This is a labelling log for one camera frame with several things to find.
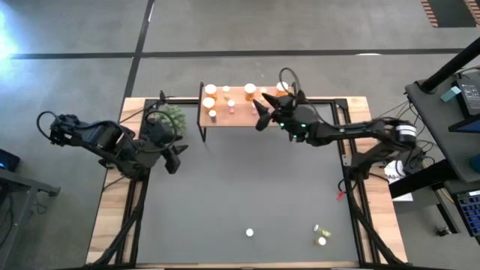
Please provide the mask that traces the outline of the dark grey desk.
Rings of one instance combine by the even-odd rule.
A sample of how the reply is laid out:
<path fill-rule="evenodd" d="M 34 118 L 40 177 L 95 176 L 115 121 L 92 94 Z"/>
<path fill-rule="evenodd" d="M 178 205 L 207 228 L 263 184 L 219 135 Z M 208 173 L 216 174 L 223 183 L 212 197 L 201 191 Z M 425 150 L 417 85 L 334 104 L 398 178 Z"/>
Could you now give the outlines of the dark grey desk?
<path fill-rule="evenodd" d="M 390 184 L 393 198 L 434 185 L 446 188 L 452 197 L 480 195 L 480 172 L 470 165 L 480 155 L 480 133 L 451 132 L 449 128 L 464 117 L 456 101 L 443 102 L 440 98 L 454 81 L 453 76 L 448 78 L 431 93 L 423 92 L 417 82 L 406 86 L 409 101 L 445 158 Z"/>

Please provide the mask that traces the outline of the thick black pole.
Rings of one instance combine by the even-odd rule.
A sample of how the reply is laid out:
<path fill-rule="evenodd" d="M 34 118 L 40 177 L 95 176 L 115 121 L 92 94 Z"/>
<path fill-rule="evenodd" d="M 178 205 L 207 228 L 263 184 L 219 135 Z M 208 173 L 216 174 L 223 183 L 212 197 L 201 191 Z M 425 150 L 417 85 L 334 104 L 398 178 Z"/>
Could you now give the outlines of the thick black pole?
<path fill-rule="evenodd" d="M 434 89 L 459 71 L 464 65 L 480 55 L 480 37 L 469 46 L 459 52 L 454 58 L 443 65 L 436 73 L 427 78 L 419 85 L 419 88 L 427 94 L 433 93 Z"/>

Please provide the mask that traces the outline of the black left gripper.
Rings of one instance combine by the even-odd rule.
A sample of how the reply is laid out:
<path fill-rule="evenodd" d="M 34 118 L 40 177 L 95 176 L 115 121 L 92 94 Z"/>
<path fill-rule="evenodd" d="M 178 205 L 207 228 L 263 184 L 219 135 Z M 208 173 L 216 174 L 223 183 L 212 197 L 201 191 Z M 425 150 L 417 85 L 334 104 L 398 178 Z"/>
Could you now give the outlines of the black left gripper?
<path fill-rule="evenodd" d="M 147 143 L 142 152 L 148 154 L 161 154 L 166 163 L 165 168 L 169 174 L 175 174 L 180 167 L 181 161 L 178 154 L 188 148 L 188 145 L 175 145 L 176 132 L 168 125 L 156 119 L 145 121 L 145 135 Z"/>

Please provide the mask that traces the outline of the white printed paper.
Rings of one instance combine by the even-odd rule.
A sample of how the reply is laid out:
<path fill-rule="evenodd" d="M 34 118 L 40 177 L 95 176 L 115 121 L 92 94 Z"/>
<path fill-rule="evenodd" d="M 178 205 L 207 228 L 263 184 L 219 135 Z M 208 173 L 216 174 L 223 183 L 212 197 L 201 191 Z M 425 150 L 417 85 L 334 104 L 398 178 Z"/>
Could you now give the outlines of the white printed paper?
<path fill-rule="evenodd" d="M 385 166 L 384 173 L 390 184 L 393 184 L 397 180 L 401 180 L 406 175 L 403 168 L 404 165 L 401 160 L 393 160 Z M 393 201 L 396 203 L 408 203 L 413 201 L 413 196 L 411 193 L 407 193 L 394 198 Z"/>

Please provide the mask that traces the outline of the black power adapter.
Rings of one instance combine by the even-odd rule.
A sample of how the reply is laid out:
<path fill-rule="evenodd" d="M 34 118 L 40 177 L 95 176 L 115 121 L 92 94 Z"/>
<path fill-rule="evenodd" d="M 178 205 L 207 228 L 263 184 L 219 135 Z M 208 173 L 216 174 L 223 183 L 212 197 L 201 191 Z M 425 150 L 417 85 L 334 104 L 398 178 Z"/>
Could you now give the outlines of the black power adapter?
<path fill-rule="evenodd" d="M 467 75 L 458 75 L 456 86 L 460 89 L 457 95 L 460 111 L 464 118 L 480 113 L 480 85 Z"/>

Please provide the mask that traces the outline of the small teal box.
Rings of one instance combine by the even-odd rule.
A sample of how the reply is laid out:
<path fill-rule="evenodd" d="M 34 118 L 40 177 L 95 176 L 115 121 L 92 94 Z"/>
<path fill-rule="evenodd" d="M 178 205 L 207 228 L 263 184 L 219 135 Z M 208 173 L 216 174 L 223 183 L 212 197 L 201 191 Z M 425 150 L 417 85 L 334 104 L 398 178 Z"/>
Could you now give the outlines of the small teal box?
<path fill-rule="evenodd" d="M 458 94 L 461 93 L 461 90 L 457 87 L 457 86 L 453 86 L 451 87 L 448 91 L 446 91 L 445 93 L 443 93 L 440 97 L 440 99 L 443 101 L 443 102 L 449 102 L 450 100 L 452 100 L 453 98 L 455 98 Z"/>

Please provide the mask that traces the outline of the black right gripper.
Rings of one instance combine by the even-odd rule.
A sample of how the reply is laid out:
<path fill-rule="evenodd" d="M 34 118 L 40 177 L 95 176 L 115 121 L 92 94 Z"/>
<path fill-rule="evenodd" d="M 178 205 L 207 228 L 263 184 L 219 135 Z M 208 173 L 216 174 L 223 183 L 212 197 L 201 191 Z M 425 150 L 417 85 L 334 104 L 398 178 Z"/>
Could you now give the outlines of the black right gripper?
<path fill-rule="evenodd" d="M 310 101 L 304 96 L 277 97 L 262 93 L 262 97 L 275 108 L 275 122 L 282 130 L 288 132 L 290 142 L 305 141 L 309 127 L 319 122 L 315 109 L 311 108 Z M 271 120 L 269 109 L 257 100 L 253 100 L 253 105 L 259 116 L 255 128 L 257 131 L 263 131 Z"/>

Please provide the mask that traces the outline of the black device blue light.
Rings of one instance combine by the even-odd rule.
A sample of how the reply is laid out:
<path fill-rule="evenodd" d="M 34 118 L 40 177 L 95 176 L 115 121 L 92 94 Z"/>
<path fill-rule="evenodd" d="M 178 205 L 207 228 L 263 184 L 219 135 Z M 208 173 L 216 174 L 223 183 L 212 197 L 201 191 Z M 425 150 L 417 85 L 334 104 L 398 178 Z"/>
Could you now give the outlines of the black device blue light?
<path fill-rule="evenodd" d="M 0 149 L 0 169 L 15 172 L 20 164 L 20 158 L 8 151 Z"/>

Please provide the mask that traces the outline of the computer monitor blue screen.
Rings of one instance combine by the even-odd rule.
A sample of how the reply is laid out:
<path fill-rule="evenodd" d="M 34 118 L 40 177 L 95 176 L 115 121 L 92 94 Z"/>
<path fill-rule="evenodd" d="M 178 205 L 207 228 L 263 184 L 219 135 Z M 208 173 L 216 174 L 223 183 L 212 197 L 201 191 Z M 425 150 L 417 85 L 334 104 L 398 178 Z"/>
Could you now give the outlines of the computer monitor blue screen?
<path fill-rule="evenodd" d="M 448 127 L 449 132 L 480 134 L 480 113 Z"/>

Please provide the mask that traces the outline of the black striped floor mat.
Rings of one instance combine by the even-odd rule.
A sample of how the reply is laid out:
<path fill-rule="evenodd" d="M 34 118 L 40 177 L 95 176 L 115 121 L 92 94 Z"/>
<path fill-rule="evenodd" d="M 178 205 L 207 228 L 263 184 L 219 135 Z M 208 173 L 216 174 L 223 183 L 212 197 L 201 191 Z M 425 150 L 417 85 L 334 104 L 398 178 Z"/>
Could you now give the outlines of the black striped floor mat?
<path fill-rule="evenodd" d="M 421 0 L 434 28 L 475 28 L 477 23 L 464 0 Z"/>

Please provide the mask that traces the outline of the black side stand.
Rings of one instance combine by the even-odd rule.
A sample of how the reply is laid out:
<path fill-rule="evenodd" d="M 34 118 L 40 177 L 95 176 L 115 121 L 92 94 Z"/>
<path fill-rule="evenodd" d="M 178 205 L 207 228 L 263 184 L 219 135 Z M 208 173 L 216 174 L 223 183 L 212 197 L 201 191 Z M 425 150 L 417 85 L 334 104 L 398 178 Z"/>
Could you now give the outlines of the black side stand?
<path fill-rule="evenodd" d="M 14 172 L 0 169 L 0 209 L 8 204 L 6 214 L 7 228 L 2 235 L 0 225 L 0 270 L 4 270 L 8 257 L 14 249 L 17 233 L 27 221 L 27 215 L 33 206 L 38 192 L 57 197 L 61 188 L 41 181 L 25 178 Z"/>

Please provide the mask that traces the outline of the green potted plant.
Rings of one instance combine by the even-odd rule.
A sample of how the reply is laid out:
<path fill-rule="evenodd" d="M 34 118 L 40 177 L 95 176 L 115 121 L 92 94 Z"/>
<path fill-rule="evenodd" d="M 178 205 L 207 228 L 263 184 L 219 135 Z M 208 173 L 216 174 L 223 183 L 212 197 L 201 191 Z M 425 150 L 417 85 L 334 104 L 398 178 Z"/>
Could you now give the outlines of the green potted plant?
<path fill-rule="evenodd" d="M 162 111 L 162 113 L 156 112 L 154 114 L 155 119 L 168 125 L 170 128 L 176 128 L 179 136 L 183 136 L 186 133 L 186 116 L 179 106 L 167 104 L 161 107 L 160 111 Z"/>

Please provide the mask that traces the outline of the wooden shelf black frame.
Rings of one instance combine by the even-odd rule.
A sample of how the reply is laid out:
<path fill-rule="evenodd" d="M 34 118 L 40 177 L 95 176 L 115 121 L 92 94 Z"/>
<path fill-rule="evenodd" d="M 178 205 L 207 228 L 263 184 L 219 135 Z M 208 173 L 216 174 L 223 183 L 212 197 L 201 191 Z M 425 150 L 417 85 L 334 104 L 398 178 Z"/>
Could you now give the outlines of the wooden shelf black frame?
<path fill-rule="evenodd" d="M 199 85 L 199 105 L 196 124 L 199 128 L 199 132 L 202 138 L 202 141 L 206 141 L 206 130 L 207 128 L 227 128 L 227 127 L 253 127 L 257 123 L 258 115 L 252 114 L 253 100 L 245 100 L 245 91 L 244 86 L 231 86 L 230 87 L 230 99 L 235 101 L 235 112 L 233 114 L 229 113 L 229 107 L 227 102 L 229 100 L 224 99 L 224 94 L 222 88 L 225 86 L 217 86 L 217 99 L 214 110 L 217 112 L 217 122 L 212 123 L 209 118 L 209 113 L 205 111 L 202 106 L 202 101 L 204 98 L 207 98 L 206 93 L 204 92 L 204 87 L 206 86 L 204 82 L 201 82 Z M 263 98 L 260 94 L 260 88 L 267 88 L 267 94 L 276 95 L 276 85 L 273 86 L 258 86 L 256 85 L 256 93 L 254 99 L 259 101 L 263 106 L 271 109 L 272 106 Z M 296 84 L 293 83 L 289 85 L 288 94 L 296 93 Z"/>

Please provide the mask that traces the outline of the black aluminium table frame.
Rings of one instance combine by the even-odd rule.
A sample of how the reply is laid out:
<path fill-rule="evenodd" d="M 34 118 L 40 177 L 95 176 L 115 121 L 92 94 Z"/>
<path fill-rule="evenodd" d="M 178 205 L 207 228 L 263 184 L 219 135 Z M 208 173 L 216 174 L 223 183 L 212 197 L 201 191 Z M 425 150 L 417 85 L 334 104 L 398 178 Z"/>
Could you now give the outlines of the black aluminium table frame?
<path fill-rule="evenodd" d="M 310 97 L 312 104 L 322 102 L 332 103 L 334 113 L 338 114 L 341 122 L 362 122 L 371 117 L 366 97 Z M 110 170 L 106 174 L 106 184 L 109 189 L 100 197 L 97 217 L 94 223 L 86 264 L 92 265 L 106 251 L 113 242 L 123 223 L 130 216 L 133 208 L 140 201 L 140 195 L 146 192 L 143 182 L 130 183 L 120 178 L 117 170 Z M 370 218 L 371 224 L 389 246 L 392 253 L 400 260 L 406 260 L 407 255 L 404 242 L 398 226 L 392 198 L 388 192 L 388 185 L 383 180 L 380 169 L 373 170 L 371 178 L 359 184 L 355 191 L 355 201 L 362 211 Z M 355 221 L 354 232 L 358 238 L 355 242 L 361 250 L 361 259 L 366 263 L 384 263 L 386 260 L 380 254 L 367 231 Z M 141 222 L 135 221 L 129 229 L 120 248 L 108 262 L 109 266 L 126 266 L 129 269 L 313 269 L 313 268 L 357 268 L 359 261 L 352 262 L 225 262 L 225 263 L 138 263 L 137 242 L 140 237 Z"/>

